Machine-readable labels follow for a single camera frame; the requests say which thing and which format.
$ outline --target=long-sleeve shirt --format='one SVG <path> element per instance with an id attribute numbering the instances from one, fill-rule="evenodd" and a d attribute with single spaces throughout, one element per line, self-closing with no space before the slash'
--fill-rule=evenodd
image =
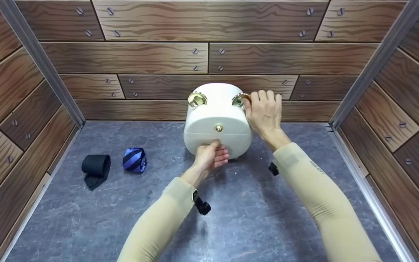
<path id="1" fill-rule="evenodd" d="M 296 143 L 281 147 L 273 156 L 279 173 L 316 222 L 330 262 L 381 261 L 344 193 Z M 194 191 L 174 178 L 138 219 L 118 262 L 158 260 L 192 209 Z"/>

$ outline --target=floor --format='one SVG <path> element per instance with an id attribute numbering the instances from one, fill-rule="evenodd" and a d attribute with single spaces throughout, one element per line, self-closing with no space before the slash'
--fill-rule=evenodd
<path id="1" fill-rule="evenodd" d="M 332 177 L 350 199 L 385 262 L 398 262 L 391 244 L 322 124 L 283 129 Z M 164 187 L 193 159 L 183 144 L 183 123 L 88 122 L 7 258 L 8 262 L 115 261 L 130 229 Z M 127 147 L 148 154 L 144 174 L 122 169 Z M 94 191 L 83 181 L 88 154 L 109 154 L 108 180 Z M 259 137 L 237 161 L 199 188 L 211 204 L 193 209 L 160 261 L 326 262 L 316 226 L 281 177 L 268 171 L 272 154 Z"/>

